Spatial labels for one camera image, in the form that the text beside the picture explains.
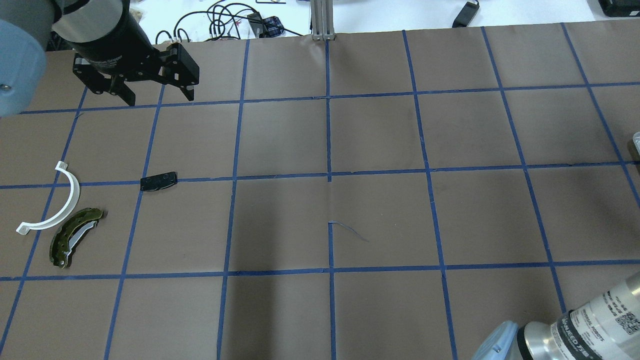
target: white curved part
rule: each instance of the white curved part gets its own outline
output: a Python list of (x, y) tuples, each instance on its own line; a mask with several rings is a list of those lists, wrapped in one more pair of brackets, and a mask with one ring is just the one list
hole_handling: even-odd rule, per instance
[(62, 220), (66, 219), (71, 211), (73, 211), (74, 207), (78, 203), (78, 198), (80, 197), (80, 184), (76, 177), (67, 171), (67, 164), (59, 161), (56, 165), (56, 170), (60, 171), (62, 174), (65, 174), (69, 178), (69, 184), (71, 184), (71, 191), (69, 192), (69, 198), (65, 205), (60, 209), (60, 211), (53, 215), (52, 217), (44, 220), (43, 222), (39, 222), (37, 224), (32, 224), (30, 222), (23, 222), (18, 226), (16, 231), (19, 234), (27, 235), (29, 230), (44, 230), (48, 229), (52, 226), (58, 225)]
[(636, 150), (640, 153), (640, 131), (634, 134), (634, 144), (636, 145)]

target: small black object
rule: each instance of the small black object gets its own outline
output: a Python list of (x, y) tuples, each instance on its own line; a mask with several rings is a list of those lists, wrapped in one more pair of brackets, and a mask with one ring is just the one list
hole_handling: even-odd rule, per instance
[(141, 192), (155, 192), (170, 188), (178, 183), (178, 174), (175, 171), (164, 174), (143, 177), (140, 179)]
[(453, 20), (453, 28), (466, 28), (469, 22), (476, 16), (479, 8), (480, 4), (467, 1), (462, 10), (460, 10), (456, 20)]
[(599, 0), (606, 16), (640, 17), (640, 0)]
[(264, 37), (275, 38), (284, 34), (284, 27), (282, 26), (282, 22), (277, 16), (272, 16), (264, 19), (264, 26), (267, 28)]
[(264, 21), (262, 20), (262, 16), (260, 16), (260, 13), (251, 13), (247, 15), (246, 18), (247, 20), (249, 20), (249, 25), (251, 26), (255, 37), (264, 38), (267, 30), (264, 27)]

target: black device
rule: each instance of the black device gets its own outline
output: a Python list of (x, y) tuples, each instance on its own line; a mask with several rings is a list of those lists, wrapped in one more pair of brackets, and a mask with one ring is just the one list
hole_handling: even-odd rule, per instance
[(475, 4), (467, 1), (462, 10), (460, 10), (458, 16), (456, 16), (456, 20), (453, 20), (452, 28), (465, 28), (469, 25), (469, 22), (471, 22), (474, 16), (476, 16), (479, 8), (479, 3)]
[(640, 0), (598, 0), (606, 16), (640, 17)]
[(156, 192), (158, 190), (170, 188), (178, 183), (178, 173), (175, 171), (165, 172), (140, 179), (141, 192)]
[(246, 16), (247, 20), (249, 20), (249, 25), (253, 30), (253, 34), (257, 38), (264, 38), (267, 29), (264, 27), (264, 21), (262, 21), (262, 16), (260, 13), (255, 12)]

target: blue tape grid line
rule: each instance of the blue tape grid line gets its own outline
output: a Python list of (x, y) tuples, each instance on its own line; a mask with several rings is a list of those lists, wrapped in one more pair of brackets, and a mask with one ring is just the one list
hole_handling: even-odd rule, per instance
[(415, 103), (415, 115), (417, 119), (418, 134), (420, 135), (420, 147), (422, 148), (422, 159), (424, 160), (424, 168), (426, 169), (427, 189), (429, 192), (429, 204), (431, 205), (431, 218), (433, 220), (433, 230), (436, 237), (436, 246), (438, 248), (438, 264), (440, 266), (440, 275), (442, 278), (442, 295), (444, 298), (444, 307), (447, 315), (447, 326), (449, 328), (449, 341), (451, 342), (451, 355), (453, 360), (458, 360), (458, 350), (456, 348), (456, 335), (453, 329), (453, 317), (451, 316), (451, 303), (449, 301), (449, 287), (447, 285), (447, 265), (444, 261), (444, 253), (442, 250), (442, 241), (440, 239), (440, 226), (438, 225), (438, 211), (436, 210), (436, 202), (433, 195), (433, 186), (431, 182), (431, 168), (429, 167), (429, 158), (427, 156), (426, 146), (424, 145), (424, 133), (422, 131), (422, 115), (420, 114), (420, 102), (418, 101), (418, 91), (415, 84), (415, 73), (413, 72), (413, 62), (411, 60), (411, 51), (409, 50), (409, 41), (406, 38), (406, 31), (402, 30), (404, 40), (404, 49), (406, 51), (407, 62), (409, 64), (409, 73), (411, 75), (411, 85), (413, 88), (413, 102)]
[[(151, 132), (149, 134), (149, 143), (147, 145), (147, 156), (145, 157), (145, 166), (142, 170), (142, 177), (147, 176), (147, 169), (149, 168), (149, 159), (151, 158), (151, 150), (154, 145), (154, 137), (156, 135), (156, 126), (158, 122), (158, 115), (160, 114), (160, 105), (162, 104), (162, 98), (164, 95), (164, 85), (160, 89), (160, 96), (158, 97), (158, 103), (156, 105), (156, 113), (154, 114), (154, 121), (151, 126)], [(140, 204), (142, 203), (143, 192), (138, 192), (138, 201), (136, 202), (136, 209), (133, 213), (133, 221), (131, 222), (131, 230), (129, 231), (129, 241), (127, 242), (127, 250), (124, 254), (124, 260), (122, 262), (122, 271), (120, 272), (118, 291), (116, 292), (116, 300), (113, 305), (113, 313), (111, 314), (111, 323), (109, 324), (109, 334), (107, 336), (107, 344), (104, 348), (104, 360), (109, 359), (109, 353), (111, 351), (111, 341), (113, 340), (113, 331), (116, 325), (116, 318), (118, 317), (118, 308), (120, 307), (120, 298), (122, 297), (122, 287), (126, 279), (127, 266), (129, 264), (129, 255), (131, 255), (131, 245), (133, 244), (133, 238), (136, 233), (136, 224), (138, 223), (138, 213), (140, 212)]]
[[(65, 148), (62, 150), (60, 161), (65, 161), (65, 158), (67, 157), (69, 144), (71, 144), (71, 138), (73, 137), (74, 131), (76, 130), (76, 124), (77, 124), (78, 118), (80, 117), (80, 110), (82, 109), (84, 98), (86, 97), (86, 91), (87, 91), (87, 88), (85, 87), (82, 92), (82, 96), (80, 97), (80, 103), (76, 108), (76, 115), (74, 116), (74, 120), (71, 123), (71, 128), (69, 129), (69, 135), (67, 136), (67, 142), (65, 143)], [(59, 178), (60, 178), (60, 172), (56, 171), (56, 175), (53, 179), (53, 185), (58, 183)], [(42, 216), (40, 218), (40, 221), (44, 221), (47, 218), (47, 212), (49, 211), (49, 206), (51, 205), (51, 199), (53, 199), (54, 191), (55, 191), (55, 187), (51, 186), (51, 190), (49, 190), (49, 197), (47, 198), (47, 202), (44, 206), (44, 210), (42, 211)], [(24, 271), (22, 272), (22, 277), (20, 277), (20, 284), (18, 285), (18, 290), (15, 294), (13, 305), (11, 306), (11, 312), (9, 313), (9, 318), (6, 321), (2, 338), (0, 339), (0, 354), (2, 354), (2, 351), (4, 349), (4, 344), (6, 343), (6, 338), (7, 338), (7, 335), (9, 334), (9, 328), (11, 327), (11, 323), (13, 322), (13, 316), (15, 315), (15, 310), (18, 307), (18, 301), (20, 301), (20, 296), (22, 295), (22, 288), (24, 287), (24, 282), (26, 281), (27, 274), (29, 273), (29, 268), (31, 267), (31, 262), (33, 260), (33, 255), (35, 254), (36, 247), (38, 246), (40, 233), (41, 232), (38, 231), (36, 233), (35, 238), (33, 239), (33, 244), (31, 245), (31, 250), (29, 251), (29, 257), (27, 258), (27, 263), (24, 265)]]
[(236, 148), (234, 151), (234, 169), (232, 175), (232, 189), (231, 189), (231, 206), (229, 208), (229, 223), (227, 228), (227, 248), (225, 250), (225, 268), (222, 277), (222, 291), (220, 295), (220, 315), (218, 317), (218, 343), (216, 344), (216, 359), (220, 359), (222, 353), (222, 332), (225, 324), (225, 307), (227, 304), (227, 283), (229, 275), (229, 259), (231, 256), (231, 237), (234, 226), (234, 211), (236, 207), (236, 188), (238, 182), (237, 169), (238, 169), (238, 156), (240, 151), (240, 134), (242, 131), (242, 113), (244, 107), (244, 86), (246, 84), (246, 68), (249, 60), (249, 44), (250, 41), (246, 41), (244, 47), (244, 63), (242, 69), (242, 83), (240, 87), (240, 103), (238, 106), (238, 122), (236, 129)]
[[(640, 161), (624, 161), (623, 165), (640, 165)], [(539, 164), (539, 165), (527, 165), (527, 168), (570, 168), (570, 167), (610, 167), (620, 166), (620, 162), (605, 162), (605, 163), (557, 163), (557, 164)], [(484, 170), (512, 170), (521, 169), (522, 165), (495, 165), (495, 166), (478, 166), (478, 167), (444, 167), (444, 168), (431, 168), (430, 172), (455, 172), (455, 171), (484, 171)], [(382, 174), (419, 174), (425, 173), (427, 170), (423, 168), (406, 168), (406, 169), (392, 169), (392, 170), (363, 170), (363, 171), (342, 171), (332, 172), (333, 176), (357, 176), (357, 175), (382, 175)], [(273, 175), (250, 175), (250, 176), (237, 176), (238, 181), (245, 180), (261, 180), (261, 179), (289, 179), (294, 177), (327, 177), (326, 172), (311, 172), (302, 174), (273, 174)], [(231, 176), (221, 177), (192, 177), (178, 179), (179, 183), (201, 183), (209, 181), (232, 181)], [(118, 186), (118, 185), (138, 185), (140, 180), (125, 180), (125, 181), (94, 181), (87, 183), (80, 183), (81, 186)], [(30, 188), (68, 188), (67, 183), (56, 184), (20, 184), (20, 185), (0, 185), (0, 190), (4, 189), (30, 189)]]
[(337, 344), (335, 341), (335, 268), (333, 261), (333, 224), (330, 222), (327, 224), (328, 239), (329, 239), (329, 268), (326, 271), (329, 272), (329, 314), (330, 314), (330, 328), (331, 328), (331, 360), (337, 359)]
[(564, 37), (566, 38), (566, 41), (569, 43), (569, 48), (571, 49), (571, 53), (573, 54), (573, 58), (575, 59), (575, 63), (578, 65), (578, 69), (580, 70), (580, 75), (582, 75), (582, 79), (584, 80), (584, 84), (585, 84), (585, 86), (587, 88), (587, 91), (589, 92), (589, 96), (591, 97), (591, 101), (593, 101), (593, 106), (595, 107), (596, 111), (598, 112), (598, 117), (600, 117), (600, 121), (602, 123), (602, 126), (604, 127), (604, 130), (607, 133), (607, 136), (609, 137), (609, 141), (611, 142), (611, 146), (613, 146), (613, 149), (616, 152), (616, 156), (618, 157), (618, 164), (622, 167), (622, 170), (625, 172), (625, 176), (627, 177), (627, 181), (629, 183), (629, 186), (631, 187), (631, 192), (634, 194), (634, 197), (636, 198), (636, 204), (638, 206), (640, 206), (640, 197), (638, 196), (638, 192), (636, 190), (636, 187), (634, 186), (634, 182), (633, 182), (633, 180), (631, 180), (631, 175), (629, 174), (629, 170), (625, 166), (625, 161), (622, 158), (622, 153), (620, 152), (620, 149), (616, 145), (616, 140), (614, 139), (613, 133), (611, 132), (611, 129), (609, 128), (609, 125), (607, 123), (607, 119), (605, 119), (604, 113), (602, 113), (602, 109), (600, 109), (600, 105), (598, 104), (598, 100), (596, 99), (596, 96), (593, 93), (593, 89), (591, 88), (591, 84), (589, 83), (589, 80), (587, 79), (587, 75), (584, 72), (584, 68), (582, 67), (582, 64), (580, 62), (580, 58), (578, 57), (578, 53), (576, 53), (576, 51), (575, 51), (575, 48), (573, 46), (573, 42), (571, 41), (571, 37), (569, 36), (569, 32), (566, 29), (566, 25), (564, 23), (562, 23), (560, 25), (562, 26), (562, 30), (564, 32)]
[(329, 40), (324, 41), (324, 76), (326, 78), (326, 178), (330, 183), (332, 180), (331, 170), (331, 81), (329, 62)]
[[(640, 259), (616, 259), (616, 260), (587, 260), (587, 261), (556, 261), (555, 267), (569, 266), (605, 266), (605, 265), (640, 265)], [(542, 263), (490, 263), (490, 264), (455, 264), (446, 265), (447, 270), (488, 270), (488, 269), (515, 269), (515, 268), (547, 268), (548, 262)], [(174, 279), (184, 277), (229, 277), (237, 276), (278, 276), (278, 275), (302, 275), (302, 274), (330, 274), (350, 272), (407, 272), (407, 271), (440, 271), (440, 265), (406, 265), (406, 266), (356, 266), (356, 267), (328, 267), (328, 268), (302, 268), (285, 270), (263, 271), (213, 271), (213, 272), (175, 272), (159, 274), (127, 274), (126, 279)], [(90, 274), (90, 275), (31, 275), (24, 277), (24, 281), (73, 281), (73, 280), (108, 280), (119, 279), (120, 274)], [(0, 282), (22, 281), (22, 276), (0, 277)]]
[[(497, 92), (497, 91), (520, 91), (520, 90), (548, 90), (548, 89), (567, 89), (567, 88), (594, 88), (594, 87), (612, 87), (612, 86), (639, 86), (640, 81), (629, 81), (619, 83), (600, 83), (600, 84), (572, 84), (572, 85), (547, 85), (547, 86), (511, 86), (504, 88), (471, 88), (471, 89), (448, 89), (448, 90), (423, 90), (416, 92), (418, 95), (428, 94), (456, 94), (465, 92)], [(344, 95), (323, 95), (323, 96), (304, 96), (304, 97), (280, 97), (275, 99), (243, 99), (243, 103), (250, 102), (277, 102), (277, 101), (310, 101), (320, 99), (350, 99), (354, 97), (383, 97), (383, 96), (406, 96), (413, 95), (413, 92), (384, 92), (376, 94), (344, 94)], [(200, 105), (221, 105), (221, 104), (239, 104), (240, 100), (224, 100), (224, 101), (195, 101), (195, 102), (177, 102), (173, 104), (161, 104), (163, 108), (172, 108), (177, 106), (200, 106)], [(105, 111), (105, 110), (126, 110), (126, 109), (146, 109), (155, 108), (156, 104), (151, 105), (135, 105), (135, 106), (105, 106), (98, 108), (85, 108), (83, 111)], [(55, 110), (29, 110), (23, 111), (21, 114), (49, 114), (49, 113), (72, 113), (76, 109), (55, 109)]]
[(520, 162), (522, 163), (522, 171), (524, 172), (525, 179), (527, 180), (527, 187), (529, 188), (529, 195), (531, 196), (531, 202), (533, 204), (533, 210), (536, 213), (536, 219), (538, 220), (538, 227), (540, 228), (540, 236), (542, 237), (542, 242), (545, 247), (545, 252), (547, 253), (547, 261), (549, 264), (549, 268), (551, 269), (551, 276), (554, 280), (554, 285), (556, 286), (556, 293), (558, 296), (558, 301), (560, 303), (560, 308), (564, 313), (566, 311), (566, 306), (564, 304), (564, 296), (562, 294), (562, 289), (560, 288), (560, 280), (558, 279), (556, 266), (554, 264), (554, 258), (551, 254), (551, 248), (549, 247), (549, 242), (547, 240), (547, 232), (545, 231), (545, 226), (542, 223), (542, 216), (540, 215), (540, 208), (538, 207), (538, 201), (536, 200), (536, 194), (533, 190), (533, 185), (531, 183), (531, 177), (529, 176), (529, 169), (527, 166), (527, 162), (524, 158), (524, 153), (522, 152), (522, 147), (520, 146), (520, 140), (518, 139), (518, 131), (516, 130), (515, 123), (513, 122), (513, 117), (511, 116), (511, 110), (509, 109), (509, 103), (507, 101), (507, 95), (504, 92), (502, 87), (502, 80), (500, 79), (500, 74), (498, 72), (498, 67), (495, 63), (495, 58), (493, 57), (493, 51), (491, 50), (491, 45), (489, 43), (489, 38), (486, 35), (486, 30), (484, 27), (481, 28), (482, 36), (484, 38), (484, 43), (486, 44), (486, 49), (489, 53), (489, 59), (491, 59), (491, 65), (493, 67), (493, 72), (495, 73), (495, 79), (498, 82), (498, 87), (500, 88), (500, 95), (502, 96), (502, 102), (504, 103), (504, 110), (507, 113), (507, 119), (509, 120), (509, 126), (511, 127), (511, 132), (513, 133), (513, 140), (515, 141), (516, 148), (518, 149), (518, 155), (520, 157)]

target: green brake shoe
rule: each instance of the green brake shoe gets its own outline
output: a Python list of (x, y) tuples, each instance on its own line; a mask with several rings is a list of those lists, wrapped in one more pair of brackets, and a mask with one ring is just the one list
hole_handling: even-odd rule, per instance
[(102, 210), (93, 208), (82, 209), (73, 214), (51, 240), (49, 261), (60, 268), (68, 267), (76, 245), (98, 224), (101, 217)]

